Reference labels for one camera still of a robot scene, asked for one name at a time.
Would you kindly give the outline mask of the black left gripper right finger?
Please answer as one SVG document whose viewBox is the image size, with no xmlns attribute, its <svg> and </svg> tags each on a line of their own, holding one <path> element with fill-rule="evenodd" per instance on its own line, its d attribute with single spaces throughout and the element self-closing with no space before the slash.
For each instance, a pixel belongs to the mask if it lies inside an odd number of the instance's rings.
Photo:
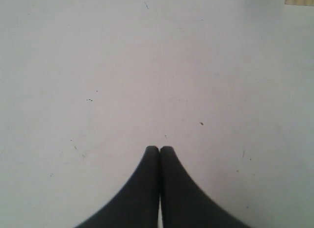
<svg viewBox="0 0 314 228">
<path fill-rule="evenodd" d="M 160 149 L 161 211 L 165 228 L 246 228 L 193 181 L 174 149 Z"/>
</svg>

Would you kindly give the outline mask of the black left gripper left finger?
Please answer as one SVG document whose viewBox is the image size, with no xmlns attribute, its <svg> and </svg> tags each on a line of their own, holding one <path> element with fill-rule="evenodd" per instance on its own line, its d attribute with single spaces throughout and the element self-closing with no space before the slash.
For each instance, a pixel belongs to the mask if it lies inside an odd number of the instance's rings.
<svg viewBox="0 0 314 228">
<path fill-rule="evenodd" d="M 80 228 L 156 228 L 159 210 L 159 150 L 148 146 L 120 191 Z"/>
</svg>

